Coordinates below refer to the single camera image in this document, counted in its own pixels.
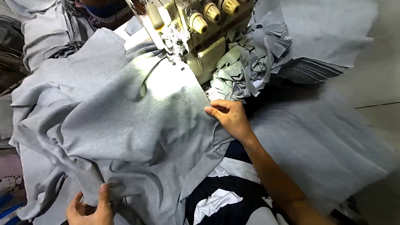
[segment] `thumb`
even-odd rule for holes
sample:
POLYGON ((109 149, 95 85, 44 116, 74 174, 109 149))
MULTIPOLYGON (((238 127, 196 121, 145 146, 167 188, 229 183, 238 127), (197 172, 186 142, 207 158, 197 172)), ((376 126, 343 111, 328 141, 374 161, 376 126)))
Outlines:
POLYGON ((109 201, 110 201, 110 188, 106 183, 104 183, 100 186, 99 203, 97 205, 97 210, 110 210, 111 208, 108 204, 109 201))
POLYGON ((204 111, 205 111, 206 113, 208 113, 209 115, 213 116, 214 118, 216 118, 216 119, 219 120, 219 121, 220 121, 221 117, 224 115, 224 114, 223 114, 221 111, 219 111, 218 109, 213 108, 213 107, 210 107, 210 106, 205 107, 205 108, 204 108, 204 111))

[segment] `sewing machine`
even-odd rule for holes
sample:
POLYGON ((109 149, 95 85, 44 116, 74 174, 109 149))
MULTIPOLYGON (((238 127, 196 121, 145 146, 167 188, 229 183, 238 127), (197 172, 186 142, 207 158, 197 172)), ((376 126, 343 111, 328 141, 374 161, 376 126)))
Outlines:
POLYGON ((254 0, 126 1, 156 46, 170 61, 187 63, 200 84, 225 54, 227 33, 246 28, 254 6, 254 0))

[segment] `striped fabric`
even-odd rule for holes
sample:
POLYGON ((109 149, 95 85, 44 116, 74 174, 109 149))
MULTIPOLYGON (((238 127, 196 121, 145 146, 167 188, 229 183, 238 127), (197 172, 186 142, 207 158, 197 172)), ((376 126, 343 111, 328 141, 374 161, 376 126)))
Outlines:
POLYGON ((186 198, 190 225, 288 225, 276 207, 243 145, 232 141, 219 165, 186 198))

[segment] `floor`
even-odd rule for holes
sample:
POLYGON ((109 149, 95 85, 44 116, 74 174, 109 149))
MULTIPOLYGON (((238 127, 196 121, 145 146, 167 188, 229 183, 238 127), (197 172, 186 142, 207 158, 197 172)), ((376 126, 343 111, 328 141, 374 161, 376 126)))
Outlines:
MULTIPOLYGON (((379 2, 379 18, 369 34, 375 41, 361 52, 354 68, 327 84, 338 88, 400 152, 400 1, 379 2)), ((400 225, 400 170, 355 197, 371 225, 400 225)))

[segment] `right hand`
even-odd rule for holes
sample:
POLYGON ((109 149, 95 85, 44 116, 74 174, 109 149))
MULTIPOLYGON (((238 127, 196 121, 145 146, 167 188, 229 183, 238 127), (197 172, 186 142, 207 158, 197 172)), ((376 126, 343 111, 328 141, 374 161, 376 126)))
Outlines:
POLYGON ((114 225, 114 216, 108 202, 110 201, 110 188, 107 184, 100 186, 99 201, 96 211, 88 215, 88 205, 80 202, 83 194, 80 191, 67 207, 69 225, 114 225))
POLYGON ((218 99, 211 105, 204 111, 215 117, 234 138, 243 143, 255 137, 241 102, 218 99))

